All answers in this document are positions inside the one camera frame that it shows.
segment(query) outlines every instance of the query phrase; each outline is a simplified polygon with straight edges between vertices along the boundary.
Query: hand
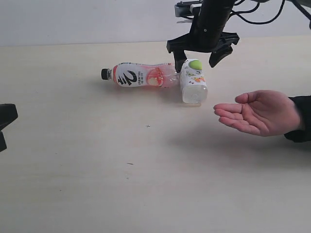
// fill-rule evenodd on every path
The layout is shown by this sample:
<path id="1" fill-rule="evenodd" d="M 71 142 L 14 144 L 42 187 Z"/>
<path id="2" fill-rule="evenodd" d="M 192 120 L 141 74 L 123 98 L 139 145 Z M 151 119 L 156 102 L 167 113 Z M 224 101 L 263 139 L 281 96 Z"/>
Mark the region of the hand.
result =
<path id="1" fill-rule="evenodd" d="M 295 103 L 277 91 L 259 90 L 235 98 L 236 104 L 215 105 L 219 121 L 244 133 L 275 136 L 303 129 Z"/>

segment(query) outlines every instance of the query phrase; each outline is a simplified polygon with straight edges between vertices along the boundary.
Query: plastic bottle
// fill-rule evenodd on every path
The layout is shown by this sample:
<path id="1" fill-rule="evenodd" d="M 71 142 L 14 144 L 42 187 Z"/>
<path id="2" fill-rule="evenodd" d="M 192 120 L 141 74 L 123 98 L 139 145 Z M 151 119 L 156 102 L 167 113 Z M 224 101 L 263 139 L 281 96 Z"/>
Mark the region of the plastic bottle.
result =
<path id="1" fill-rule="evenodd" d="M 202 63 L 197 59 L 184 62 L 180 74 L 182 100 L 187 104 L 200 104 L 207 98 L 207 85 L 202 72 Z"/>
<path id="2" fill-rule="evenodd" d="M 174 65 L 144 65 L 137 63 L 121 63 L 113 69 L 102 69 L 103 80 L 113 80 L 123 87 L 156 86 L 172 87 L 179 84 L 179 74 Z"/>

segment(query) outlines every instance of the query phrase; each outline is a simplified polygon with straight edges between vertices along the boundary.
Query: bottle cap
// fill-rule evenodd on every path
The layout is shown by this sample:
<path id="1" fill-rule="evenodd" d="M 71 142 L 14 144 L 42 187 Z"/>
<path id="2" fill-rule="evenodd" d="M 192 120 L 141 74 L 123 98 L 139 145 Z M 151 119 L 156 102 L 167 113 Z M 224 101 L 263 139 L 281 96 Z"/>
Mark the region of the bottle cap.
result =
<path id="1" fill-rule="evenodd" d="M 109 80 L 110 72 L 109 69 L 102 69 L 102 79 Z"/>

